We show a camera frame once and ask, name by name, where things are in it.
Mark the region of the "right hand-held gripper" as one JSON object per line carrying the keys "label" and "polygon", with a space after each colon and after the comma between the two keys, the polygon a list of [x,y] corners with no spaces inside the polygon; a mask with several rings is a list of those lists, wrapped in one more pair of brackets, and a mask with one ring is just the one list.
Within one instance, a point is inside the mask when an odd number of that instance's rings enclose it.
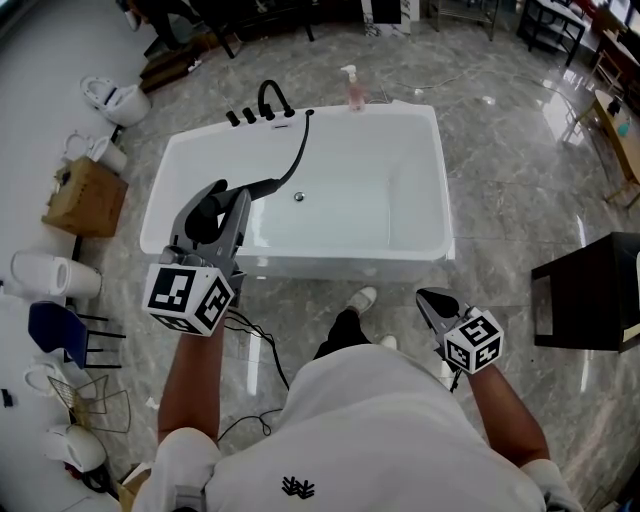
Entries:
{"label": "right hand-held gripper", "polygon": [[475,374],[501,357],[504,330],[489,310],[470,308],[458,291],[420,288],[416,305],[436,333],[438,354],[450,366]]}

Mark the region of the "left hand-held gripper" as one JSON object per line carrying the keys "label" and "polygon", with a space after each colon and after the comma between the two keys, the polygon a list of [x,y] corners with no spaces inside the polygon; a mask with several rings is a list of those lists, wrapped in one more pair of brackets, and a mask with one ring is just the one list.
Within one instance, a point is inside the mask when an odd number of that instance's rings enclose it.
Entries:
{"label": "left hand-held gripper", "polygon": [[[149,267],[142,309],[170,330],[209,336],[238,302],[246,274],[236,253],[244,242],[251,195],[246,187],[227,188],[225,179],[217,180],[186,203],[170,243]],[[199,245],[213,242],[211,251],[197,252]]]}

